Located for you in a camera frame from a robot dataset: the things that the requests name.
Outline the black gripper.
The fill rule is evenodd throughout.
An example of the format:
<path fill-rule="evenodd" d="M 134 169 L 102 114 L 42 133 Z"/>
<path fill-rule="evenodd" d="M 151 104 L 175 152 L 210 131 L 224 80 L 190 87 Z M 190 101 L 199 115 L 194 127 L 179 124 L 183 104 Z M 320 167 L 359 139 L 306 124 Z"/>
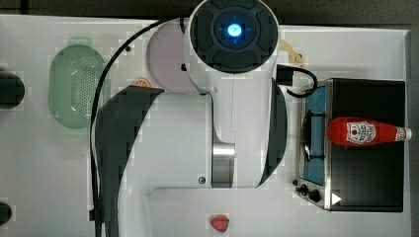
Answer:
<path fill-rule="evenodd" d="M 276 82 L 279 85 L 291 86 L 293 84 L 293 69 L 289 66 L 278 64 Z"/>

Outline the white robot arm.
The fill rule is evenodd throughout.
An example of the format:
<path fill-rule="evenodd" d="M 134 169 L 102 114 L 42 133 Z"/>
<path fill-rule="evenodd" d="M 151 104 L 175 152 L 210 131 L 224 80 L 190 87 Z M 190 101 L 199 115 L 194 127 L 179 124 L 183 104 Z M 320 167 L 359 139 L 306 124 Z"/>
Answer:
<path fill-rule="evenodd" d="M 130 85 L 95 115 L 97 237 L 152 237 L 149 199 L 163 189 L 258 188 L 287 145 L 274 79 L 279 23 L 262 0 L 203 0 L 184 34 L 194 90 Z"/>

